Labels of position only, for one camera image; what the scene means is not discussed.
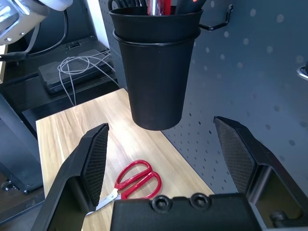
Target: floor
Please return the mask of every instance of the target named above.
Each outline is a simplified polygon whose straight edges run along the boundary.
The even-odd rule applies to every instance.
[[[4,181],[6,177],[0,173],[0,183]],[[43,187],[27,195],[0,188],[0,231],[30,231],[44,198]]]
[[[0,226],[0,231],[31,231],[41,205]]]

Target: wooden tabletop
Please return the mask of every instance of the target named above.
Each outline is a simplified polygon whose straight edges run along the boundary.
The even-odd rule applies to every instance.
[[[8,46],[6,45],[0,46],[0,55],[6,54],[7,51],[8,51]],[[0,84],[3,83],[4,71],[5,71],[5,62],[0,62]]]
[[[161,176],[163,187],[160,194],[169,198],[190,197],[196,192],[213,194],[162,132],[142,129],[133,122],[128,94],[120,89],[37,121],[45,195],[61,164],[78,145],[80,138],[102,123],[108,123],[110,130],[101,199],[112,191],[120,171],[137,159],[148,161]],[[142,167],[134,168],[126,177],[140,170]],[[155,187],[156,181],[153,180],[133,197],[149,194]],[[113,203],[110,203],[87,216],[83,231],[110,230],[112,208]]]

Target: metal hook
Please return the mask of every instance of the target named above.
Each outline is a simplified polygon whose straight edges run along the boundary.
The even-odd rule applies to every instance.
[[[308,80],[308,62],[305,66],[299,67],[296,72],[299,77]]]
[[[227,9],[226,12],[226,16],[225,16],[225,21],[221,24],[218,24],[216,26],[205,26],[203,24],[199,24],[199,27],[208,31],[213,31],[213,30],[217,30],[219,28],[222,28],[226,25],[228,25],[229,21],[230,21],[230,17],[231,17],[231,11],[233,10],[233,5],[230,5]]]

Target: pen holder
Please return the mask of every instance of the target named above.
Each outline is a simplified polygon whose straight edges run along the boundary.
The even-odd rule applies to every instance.
[[[110,11],[119,41],[134,122],[148,130],[179,123],[202,10],[149,16],[146,7]]]

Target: scissors handle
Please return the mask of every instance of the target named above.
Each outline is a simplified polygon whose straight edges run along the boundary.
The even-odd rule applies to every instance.
[[[157,187],[156,189],[150,193],[147,196],[140,197],[139,199],[150,199],[154,197],[156,194],[158,194],[159,190],[162,187],[162,180],[157,172],[150,172],[148,175],[145,176],[142,180],[140,180],[137,184],[134,184],[132,187],[128,188],[124,192],[121,193],[121,200],[127,200],[128,196],[131,195],[134,191],[136,191],[138,188],[140,188],[142,185],[144,185],[146,182],[148,182],[152,177],[155,177],[157,179]]]
[[[124,182],[121,182],[122,178],[124,177],[124,175],[135,165],[145,165],[147,167],[146,170],[138,173],[137,175],[127,179]],[[146,162],[145,160],[135,160],[133,162],[131,162],[129,165],[127,165],[122,172],[120,173],[120,175],[118,176],[118,178],[115,181],[115,189],[118,190],[122,190],[124,188],[126,188],[127,186],[129,186],[131,183],[138,181],[139,179],[141,179],[142,177],[145,177],[146,175],[148,175],[150,172],[152,172],[152,167],[151,165]]]

